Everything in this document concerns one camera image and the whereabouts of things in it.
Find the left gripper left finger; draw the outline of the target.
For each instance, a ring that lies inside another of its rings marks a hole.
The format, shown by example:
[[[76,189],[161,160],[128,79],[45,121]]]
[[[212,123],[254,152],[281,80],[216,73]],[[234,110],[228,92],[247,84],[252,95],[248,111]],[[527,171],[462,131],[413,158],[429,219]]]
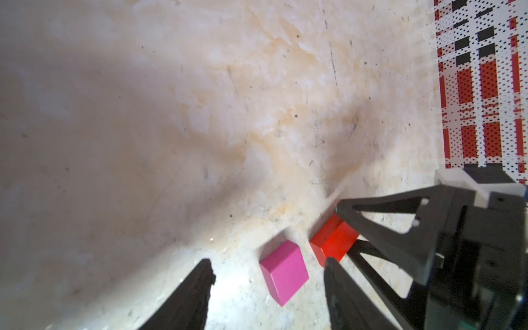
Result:
[[[215,280],[210,259],[202,259],[140,330],[204,329]]]

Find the red block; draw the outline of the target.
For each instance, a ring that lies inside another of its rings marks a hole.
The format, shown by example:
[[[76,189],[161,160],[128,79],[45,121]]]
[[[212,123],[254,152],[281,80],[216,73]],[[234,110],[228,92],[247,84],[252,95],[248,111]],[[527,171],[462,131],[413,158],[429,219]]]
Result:
[[[322,268],[328,258],[341,262],[360,234],[336,213],[312,237],[309,244]]]

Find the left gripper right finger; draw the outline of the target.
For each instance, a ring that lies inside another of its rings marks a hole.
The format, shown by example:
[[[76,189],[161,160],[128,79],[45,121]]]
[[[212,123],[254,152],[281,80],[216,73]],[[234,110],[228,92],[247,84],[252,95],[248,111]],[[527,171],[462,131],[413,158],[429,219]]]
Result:
[[[326,261],[324,287],[332,330],[395,328],[334,258]]]

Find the small magenta cube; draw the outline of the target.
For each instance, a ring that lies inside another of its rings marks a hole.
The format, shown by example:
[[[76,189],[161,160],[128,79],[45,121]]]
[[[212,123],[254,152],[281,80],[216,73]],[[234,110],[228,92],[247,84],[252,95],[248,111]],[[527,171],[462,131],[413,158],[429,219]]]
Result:
[[[271,297],[284,307],[309,280],[300,247],[285,241],[259,263]]]

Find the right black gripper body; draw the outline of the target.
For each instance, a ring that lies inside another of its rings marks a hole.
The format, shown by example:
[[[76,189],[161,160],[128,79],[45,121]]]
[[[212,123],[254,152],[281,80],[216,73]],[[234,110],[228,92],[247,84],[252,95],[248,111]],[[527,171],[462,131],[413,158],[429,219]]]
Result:
[[[527,239],[523,197],[468,189],[421,193],[420,221],[434,224],[425,329],[526,329]]]

